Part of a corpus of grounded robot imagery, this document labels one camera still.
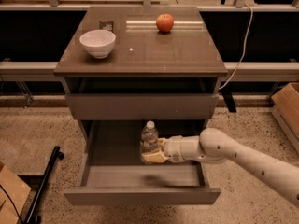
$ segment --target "black pole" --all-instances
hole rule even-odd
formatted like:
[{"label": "black pole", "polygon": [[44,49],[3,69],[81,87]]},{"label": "black pole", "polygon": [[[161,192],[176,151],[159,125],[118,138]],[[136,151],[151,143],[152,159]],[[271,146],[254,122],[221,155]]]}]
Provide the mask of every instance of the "black pole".
[{"label": "black pole", "polygon": [[48,162],[47,168],[45,170],[45,173],[43,175],[41,183],[40,183],[40,185],[38,187],[36,195],[35,195],[32,203],[31,203],[31,206],[30,206],[29,211],[27,213],[26,219],[24,221],[24,223],[26,223],[26,224],[36,223],[36,221],[35,221],[36,209],[37,209],[37,207],[39,205],[39,202],[41,200],[41,196],[43,194],[43,191],[44,191],[44,189],[45,189],[45,187],[46,187],[46,185],[48,183],[48,179],[50,177],[50,173],[51,173],[51,171],[53,169],[53,166],[54,166],[54,164],[56,162],[56,159],[57,158],[62,159],[64,157],[64,154],[61,153],[59,151],[59,149],[60,149],[59,146],[55,146],[54,150],[52,151],[52,154],[50,156],[50,160]]}]

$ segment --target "speckled floor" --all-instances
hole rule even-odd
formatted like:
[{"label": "speckled floor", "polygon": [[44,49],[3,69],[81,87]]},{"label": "speckled floor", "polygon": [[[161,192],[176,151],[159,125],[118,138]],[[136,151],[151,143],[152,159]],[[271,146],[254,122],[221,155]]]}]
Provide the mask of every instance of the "speckled floor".
[{"label": "speckled floor", "polygon": [[[0,160],[18,174],[34,175],[43,173],[54,146],[65,154],[39,206],[43,224],[299,223],[297,208],[231,161],[205,165],[210,187],[221,188],[212,206],[73,206],[62,192],[75,185],[85,148],[78,124],[63,97],[36,99],[29,108],[22,105],[22,98],[0,97]],[[208,126],[299,167],[298,154],[269,107],[245,105],[237,113],[218,107]]]}]

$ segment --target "water bottle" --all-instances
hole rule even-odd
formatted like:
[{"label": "water bottle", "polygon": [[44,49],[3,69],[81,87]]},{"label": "water bottle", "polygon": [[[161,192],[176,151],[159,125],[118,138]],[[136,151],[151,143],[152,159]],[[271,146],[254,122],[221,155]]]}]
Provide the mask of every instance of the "water bottle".
[{"label": "water bottle", "polygon": [[140,158],[143,163],[151,164],[142,158],[142,154],[151,152],[158,147],[158,137],[159,134],[158,130],[155,128],[155,123],[153,121],[148,121],[141,132]]}]

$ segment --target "white bowl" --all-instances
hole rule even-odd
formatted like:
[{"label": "white bowl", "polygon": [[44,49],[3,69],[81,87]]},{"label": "white bowl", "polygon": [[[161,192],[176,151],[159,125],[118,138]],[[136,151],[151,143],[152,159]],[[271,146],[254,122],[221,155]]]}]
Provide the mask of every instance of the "white bowl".
[{"label": "white bowl", "polygon": [[83,48],[95,58],[105,58],[114,48],[115,35],[107,30],[93,30],[80,37]]}]

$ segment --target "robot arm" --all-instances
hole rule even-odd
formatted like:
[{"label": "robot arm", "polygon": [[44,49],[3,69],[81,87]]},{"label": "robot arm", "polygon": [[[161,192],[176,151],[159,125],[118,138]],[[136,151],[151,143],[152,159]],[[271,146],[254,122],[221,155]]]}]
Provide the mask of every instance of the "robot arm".
[{"label": "robot arm", "polygon": [[145,153],[150,162],[222,163],[231,160],[299,208],[299,168],[236,142],[225,133],[207,128],[200,136],[163,139],[156,152]]}]

